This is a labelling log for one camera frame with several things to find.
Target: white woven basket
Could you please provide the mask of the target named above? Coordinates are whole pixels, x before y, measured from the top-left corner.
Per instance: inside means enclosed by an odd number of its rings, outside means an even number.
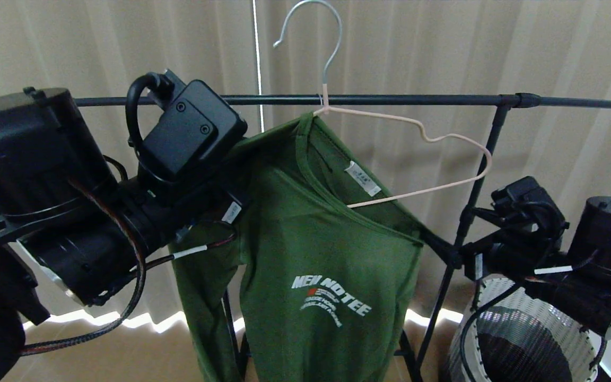
[[[512,285],[513,282],[505,278],[484,281],[477,306],[482,306]],[[459,338],[470,314],[469,305],[449,348],[443,377],[452,382],[467,381],[461,365]],[[514,362],[523,354],[528,361],[538,362]],[[478,382],[592,382],[597,377],[597,365],[589,365],[595,354],[588,333],[580,331],[579,323],[552,305],[528,297],[522,288],[484,312],[470,327],[466,337],[466,358]],[[493,364],[497,365],[496,370],[487,370],[488,375],[485,365],[494,368]]]

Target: silver hook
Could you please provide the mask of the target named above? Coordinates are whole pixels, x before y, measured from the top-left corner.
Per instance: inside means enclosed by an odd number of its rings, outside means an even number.
[[[277,48],[282,43],[282,39],[284,39],[284,34],[286,33],[286,25],[289,24],[289,19],[291,19],[291,15],[294,14],[295,10],[298,9],[298,7],[306,3],[318,3],[318,4],[322,4],[325,7],[329,8],[329,10],[331,10],[331,12],[336,17],[336,22],[339,25],[339,41],[336,42],[336,48],[334,48],[334,52],[331,54],[331,56],[329,56],[329,60],[327,60],[327,63],[325,63],[325,68],[324,70],[322,70],[322,83],[327,84],[327,70],[329,69],[329,66],[331,65],[331,61],[334,60],[334,57],[338,53],[339,48],[341,48],[341,40],[344,35],[344,27],[341,22],[341,16],[339,15],[339,12],[337,12],[336,9],[331,6],[330,3],[325,2],[325,0],[303,0],[302,2],[298,2],[296,5],[294,5],[291,8],[291,10],[289,10],[289,13],[286,14],[286,18],[284,19],[284,24],[282,25],[282,32],[280,33],[280,39],[275,41],[275,43],[272,44],[272,47]]]

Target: beige curtain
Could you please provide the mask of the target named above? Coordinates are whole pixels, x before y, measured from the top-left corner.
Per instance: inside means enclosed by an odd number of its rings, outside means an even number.
[[[320,92],[322,66],[336,35],[332,15],[308,5],[294,15],[286,41],[272,49],[296,1],[256,1],[264,94]],[[329,71],[332,94],[500,94],[611,99],[611,2],[334,1],[344,21],[342,49]],[[183,80],[200,78],[222,94],[257,94],[252,2],[8,2],[0,0],[0,95],[25,85],[68,87],[75,97],[121,96],[131,80],[169,67]],[[492,107],[360,107],[423,121],[429,135],[455,132],[485,142]],[[143,107],[144,133],[159,109]],[[258,107],[238,107],[261,126]],[[264,107],[270,128],[312,107]],[[135,174],[120,107],[82,113],[105,154]],[[479,155],[460,142],[427,145],[414,129],[355,116],[325,121],[395,193],[471,176]],[[584,200],[611,194],[611,110],[537,107],[513,110],[494,155],[489,193],[531,175],[548,189],[568,220]],[[470,186],[406,199],[434,232],[453,240]],[[491,228],[477,223],[468,239]],[[570,242],[572,235],[567,235]],[[429,314],[444,265],[427,251],[413,307]],[[78,309],[42,281],[54,314]],[[447,307],[461,310],[470,283],[457,276]],[[102,314],[121,310],[130,290]],[[138,312],[155,322],[180,309],[172,271],[151,271]]]

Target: brown floor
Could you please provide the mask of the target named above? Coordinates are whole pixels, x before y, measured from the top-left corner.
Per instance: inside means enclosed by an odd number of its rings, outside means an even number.
[[[89,332],[95,326],[84,321],[68,324],[44,323],[27,331],[28,343],[65,338]],[[444,361],[449,341],[456,329],[442,321],[436,331],[436,341],[429,348],[424,363],[425,382],[437,382],[438,365]],[[407,324],[410,342],[420,343],[423,329]],[[3,379],[4,382],[129,382],[146,380],[202,381],[187,327],[177,323],[158,334],[150,325],[129,329],[123,326],[105,336],[60,351],[22,358]],[[252,364],[247,381],[258,380]],[[388,368],[387,382],[409,382],[407,368],[401,357],[395,357]]]

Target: clothing rack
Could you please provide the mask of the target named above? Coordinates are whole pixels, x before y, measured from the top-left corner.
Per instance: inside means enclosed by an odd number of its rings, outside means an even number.
[[[287,106],[318,106],[321,103],[321,97],[317,94],[284,94],[284,95],[223,95],[221,96],[230,105],[287,105]],[[98,97],[98,98],[78,98],[75,103],[79,107],[91,106],[124,106],[126,97]],[[154,105],[155,102],[146,97],[141,97],[138,102],[140,105]],[[579,99],[565,97],[541,97],[531,93],[516,93],[516,94],[499,94],[499,95],[401,95],[401,94],[337,94],[329,96],[329,104],[334,106],[494,106],[496,111],[492,119],[492,128],[490,135],[487,138],[487,149],[494,155],[499,134],[501,133],[506,116],[511,109],[524,109],[538,106],[562,106],[562,107],[591,107],[599,109],[611,109],[611,100],[604,99]],[[485,157],[480,161],[478,173],[485,168]],[[468,202],[461,212],[459,226],[456,231],[454,244],[440,239],[439,237],[426,240],[426,244],[431,247],[435,253],[446,264],[442,281],[438,289],[437,300],[431,313],[429,325],[426,328],[424,340],[421,343],[418,353],[414,353],[407,338],[405,331],[399,339],[400,350],[395,352],[395,355],[402,356],[407,365],[407,371],[412,382],[423,382],[421,376],[421,366],[426,358],[427,348],[431,342],[432,334],[437,323],[437,317],[442,309],[444,298],[449,289],[449,283],[456,269],[461,268],[461,258],[458,255],[458,248],[464,244],[468,230],[473,224],[475,216],[473,215],[473,207],[477,203],[482,190],[484,177],[473,183],[473,188],[470,191]],[[233,340],[235,348],[235,360],[241,374],[244,376],[247,370],[248,358],[251,356],[249,345],[246,336],[242,339],[242,344],[238,349],[238,343],[235,336],[235,329],[230,310],[230,300],[228,293],[223,296],[223,307],[225,309],[225,317],[228,322],[228,331]]]

